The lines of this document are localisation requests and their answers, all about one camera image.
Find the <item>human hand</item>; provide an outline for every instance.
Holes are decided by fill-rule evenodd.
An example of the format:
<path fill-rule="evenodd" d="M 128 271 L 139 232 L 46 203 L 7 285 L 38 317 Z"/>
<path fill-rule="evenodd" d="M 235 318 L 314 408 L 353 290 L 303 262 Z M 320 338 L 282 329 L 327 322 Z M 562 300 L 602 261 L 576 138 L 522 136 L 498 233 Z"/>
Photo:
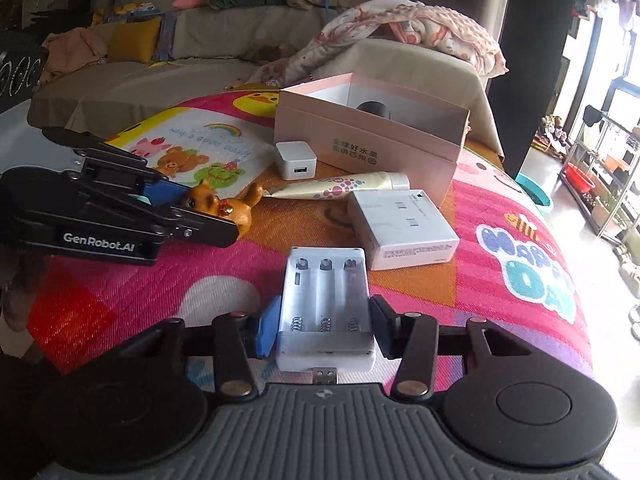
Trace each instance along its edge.
<path fill-rule="evenodd" d="M 0 245 L 0 309 L 14 332 L 21 332 L 27 325 L 48 265 L 49 256 L 18 252 Z"/>

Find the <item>metal spring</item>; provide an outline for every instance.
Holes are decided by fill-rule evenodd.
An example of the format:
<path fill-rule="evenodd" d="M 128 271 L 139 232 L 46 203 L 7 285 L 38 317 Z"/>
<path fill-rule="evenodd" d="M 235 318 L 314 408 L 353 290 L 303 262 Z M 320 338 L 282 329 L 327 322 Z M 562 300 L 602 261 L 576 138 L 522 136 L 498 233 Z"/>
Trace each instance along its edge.
<path fill-rule="evenodd" d="M 296 316 L 291 320 L 291 329 L 300 331 L 303 329 L 302 318 L 300 316 Z"/>
<path fill-rule="evenodd" d="M 323 317 L 320 322 L 320 332 L 331 332 L 331 319 Z"/>
<path fill-rule="evenodd" d="M 360 324 L 358 323 L 358 320 L 356 318 L 352 317 L 350 320 L 347 321 L 347 330 L 348 332 L 360 331 Z"/>

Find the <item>sofa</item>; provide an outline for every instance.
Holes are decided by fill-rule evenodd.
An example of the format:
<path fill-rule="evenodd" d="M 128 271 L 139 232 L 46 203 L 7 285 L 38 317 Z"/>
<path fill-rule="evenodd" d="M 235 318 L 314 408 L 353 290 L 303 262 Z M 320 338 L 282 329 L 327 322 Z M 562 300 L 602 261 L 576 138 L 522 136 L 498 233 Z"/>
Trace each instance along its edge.
<path fill-rule="evenodd" d="M 426 1 L 453 4 L 453 1 Z M 457 7 L 494 36 L 506 0 L 475 0 Z M 191 98 L 214 94 L 246 80 L 256 66 L 239 59 L 263 42 L 304 47 L 323 27 L 324 9 L 252 7 L 181 11 L 175 24 L 173 60 L 147 66 L 107 62 L 82 68 L 47 84 L 34 95 L 29 122 L 36 127 L 64 126 L 108 139 L 145 118 Z M 95 28 L 108 44 L 114 24 Z M 388 80 L 443 98 L 470 110 L 469 138 L 502 154 L 487 81 L 468 63 L 446 54 L 383 39 L 353 45 L 313 78 L 355 72 Z"/>

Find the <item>pink pillow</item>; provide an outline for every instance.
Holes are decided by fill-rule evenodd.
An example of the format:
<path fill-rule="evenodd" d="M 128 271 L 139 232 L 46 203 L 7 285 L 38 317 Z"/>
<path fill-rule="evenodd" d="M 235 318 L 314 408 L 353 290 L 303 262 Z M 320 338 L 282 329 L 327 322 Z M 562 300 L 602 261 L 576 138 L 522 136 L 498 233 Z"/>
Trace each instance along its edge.
<path fill-rule="evenodd" d="M 175 0 L 172 3 L 174 9 L 187 10 L 195 9 L 196 7 L 204 7 L 207 5 L 207 0 Z"/>

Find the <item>toy tail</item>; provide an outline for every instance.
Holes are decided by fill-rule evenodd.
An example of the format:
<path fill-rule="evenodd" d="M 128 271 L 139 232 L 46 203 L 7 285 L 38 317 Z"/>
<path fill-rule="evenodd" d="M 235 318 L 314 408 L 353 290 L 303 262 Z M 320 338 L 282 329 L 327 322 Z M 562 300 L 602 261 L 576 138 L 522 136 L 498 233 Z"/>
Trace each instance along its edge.
<path fill-rule="evenodd" d="M 246 195 L 242 199 L 242 201 L 247 204 L 249 207 L 253 207 L 262 198 L 262 186 L 254 182 L 249 186 L 249 189 L 246 192 Z"/>

